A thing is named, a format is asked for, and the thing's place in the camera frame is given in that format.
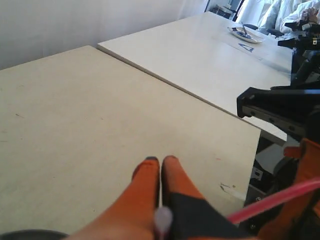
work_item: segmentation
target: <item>black round object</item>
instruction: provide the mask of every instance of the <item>black round object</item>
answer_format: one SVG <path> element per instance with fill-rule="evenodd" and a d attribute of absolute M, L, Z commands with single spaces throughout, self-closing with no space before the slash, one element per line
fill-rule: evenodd
<path fill-rule="evenodd" d="M 0 235 L 0 240 L 61 240 L 68 235 L 50 230 L 20 230 Z"/>

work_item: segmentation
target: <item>white cotton swab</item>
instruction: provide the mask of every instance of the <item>white cotton swab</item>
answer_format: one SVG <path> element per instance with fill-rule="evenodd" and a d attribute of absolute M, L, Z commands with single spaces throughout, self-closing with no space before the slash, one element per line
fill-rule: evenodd
<path fill-rule="evenodd" d="M 154 214 L 154 224 L 159 233 L 159 240 L 165 240 L 165 235 L 169 232 L 173 221 L 173 214 L 166 206 L 159 207 Z"/>

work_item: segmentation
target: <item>white plate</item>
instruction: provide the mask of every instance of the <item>white plate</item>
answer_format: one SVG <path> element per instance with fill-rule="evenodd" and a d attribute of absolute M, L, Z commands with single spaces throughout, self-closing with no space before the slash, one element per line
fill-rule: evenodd
<path fill-rule="evenodd" d="M 245 28 L 247 32 L 247 36 L 245 35 L 245 31 L 243 27 L 228 27 L 229 31 L 231 32 L 232 35 L 236 36 L 237 38 L 253 43 L 253 44 L 259 44 L 265 41 L 263 37 L 260 37 L 256 34 L 254 34 L 252 31 L 248 30 L 248 27 Z"/>

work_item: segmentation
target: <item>tabletop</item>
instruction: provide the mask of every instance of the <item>tabletop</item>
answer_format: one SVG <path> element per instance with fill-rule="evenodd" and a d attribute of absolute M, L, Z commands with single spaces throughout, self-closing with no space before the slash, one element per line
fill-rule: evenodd
<path fill-rule="evenodd" d="M 0 71 L 0 119 L 0 234 L 76 231 L 115 201 L 147 156 L 177 156 L 230 214 L 243 206 L 260 136 L 90 46 Z"/>
<path fill-rule="evenodd" d="M 237 115 L 236 99 L 249 87 L 270 89 L 290 84 L 292 51 L 256 31 L 264 36 L 263 43 L 242 41 L 227 29 L 235 26 L 238 24 L 206 12 L 101 42 L 98 49 Z M 287 139 L 271 123 L 255 117 L 245 120 L 277 144 Z"/>

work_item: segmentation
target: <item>pink tube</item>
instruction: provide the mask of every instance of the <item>pink tube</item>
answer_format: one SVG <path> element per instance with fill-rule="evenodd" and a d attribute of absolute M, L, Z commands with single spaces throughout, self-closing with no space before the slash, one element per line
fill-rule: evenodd
<path fill-rule="evenodd" d="M 292 199 L 305 195 L 320 188 L 320 177 L 315 177 L 311 180 L 295 184 L 287 189 L 279 191 L 273 195 L 267 196 L 261 201 L 250 204 L 238 212 L 235 212 L 227 217 L 233 223 L 238 224 L 249 218 L 252 218 L 260 213 L 272 209 L 280 204 L 288 202 Z"/>

